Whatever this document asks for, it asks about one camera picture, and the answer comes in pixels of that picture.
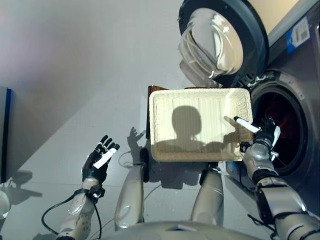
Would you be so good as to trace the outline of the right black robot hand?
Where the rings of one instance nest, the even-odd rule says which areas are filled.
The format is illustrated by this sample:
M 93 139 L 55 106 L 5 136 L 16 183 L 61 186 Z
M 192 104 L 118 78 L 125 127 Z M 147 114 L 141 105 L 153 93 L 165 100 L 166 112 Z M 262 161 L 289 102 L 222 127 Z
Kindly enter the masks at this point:
M 254 144 L 259 143 L 266 145 L 270 150 L 274 148 L 281 134 L 280 127 L 275 124 L 273 118 L 270 116 L 263 117 L 258 126 L 255 126 L 253 123 L 250 123 L 239 116 L 235 116 L 233 120 L 253 133 Z

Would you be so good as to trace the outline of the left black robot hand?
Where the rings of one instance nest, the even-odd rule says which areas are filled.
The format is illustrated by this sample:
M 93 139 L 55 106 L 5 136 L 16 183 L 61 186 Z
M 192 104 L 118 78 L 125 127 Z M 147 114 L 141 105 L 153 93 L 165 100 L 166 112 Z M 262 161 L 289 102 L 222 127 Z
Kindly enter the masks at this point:
M 82 181 L 93 179 L 101 185 L 107 178 L 109 163 L 119 148 L 120 145 L 113 142 L 111 137 L 104 135 L 81 168 Z

